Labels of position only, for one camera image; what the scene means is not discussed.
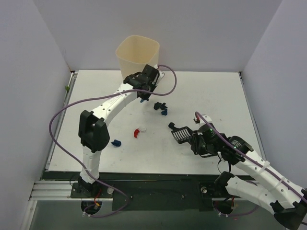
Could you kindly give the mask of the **black slotted dustpan scoop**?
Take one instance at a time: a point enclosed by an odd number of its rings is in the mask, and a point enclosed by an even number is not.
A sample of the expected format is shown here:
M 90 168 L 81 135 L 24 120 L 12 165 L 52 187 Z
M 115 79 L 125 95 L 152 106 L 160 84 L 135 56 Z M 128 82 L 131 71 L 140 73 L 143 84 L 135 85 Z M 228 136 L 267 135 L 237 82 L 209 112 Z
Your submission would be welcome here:
M 173 138 L 178 144 L 190 142 L 192 139 L 192 133 L 193 131 L 187 126 L 175 128 L 171 131 Z

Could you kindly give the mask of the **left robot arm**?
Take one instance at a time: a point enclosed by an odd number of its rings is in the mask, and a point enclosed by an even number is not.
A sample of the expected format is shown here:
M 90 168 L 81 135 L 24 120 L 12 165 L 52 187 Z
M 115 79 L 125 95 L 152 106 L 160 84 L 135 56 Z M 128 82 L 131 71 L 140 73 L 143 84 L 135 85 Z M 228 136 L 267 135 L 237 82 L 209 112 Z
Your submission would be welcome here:
M 153 92 L 159 77 L 158 69 L 146 65 L 142 72 L 130 74 L 123 80 L 116 91 L 117 96 L 107 99 L 90 112 L 84 110 L 81 113 L 78 136 L 83 146 L 83 164 L 86 169 L 82 169 L 78 184 L 87 197 L 94 197 L 99 190 L 96 179 L 99 178 L 101 152 L 110 141 L 108 125 L 130 102 L 138 97 L 144 100 L 148 100 L 150 97 L 148 93 L 129 92 L 129 90 L 137 89 Z

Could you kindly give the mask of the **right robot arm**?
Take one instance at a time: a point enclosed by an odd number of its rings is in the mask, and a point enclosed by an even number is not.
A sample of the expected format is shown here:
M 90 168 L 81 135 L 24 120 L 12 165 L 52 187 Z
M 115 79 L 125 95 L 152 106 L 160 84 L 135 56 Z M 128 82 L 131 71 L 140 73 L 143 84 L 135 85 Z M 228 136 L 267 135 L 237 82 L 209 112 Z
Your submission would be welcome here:
M 194 154 L 217 156 L 258 182 L 258 185 L 254 185 L 230 171 L 222 172 L 214 182 L 218 195 L 244 198 L 269 211 L 285 228 L 299 228 L 307 214 L 306 189 L 277 172 L 245 140 L 238 136 L 226 137 L 217 132 L 212 123 L 203 124 L 190 134 L 188 142 Z

